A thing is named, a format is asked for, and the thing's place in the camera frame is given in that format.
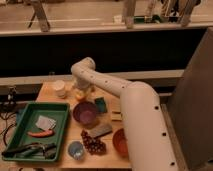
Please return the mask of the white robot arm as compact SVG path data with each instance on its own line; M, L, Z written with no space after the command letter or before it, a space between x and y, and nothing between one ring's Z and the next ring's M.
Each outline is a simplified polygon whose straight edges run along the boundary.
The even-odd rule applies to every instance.
M132 171L179 171L157 92L147 83L100 73L86 57L71 66L76 87L91 84L120 98Z

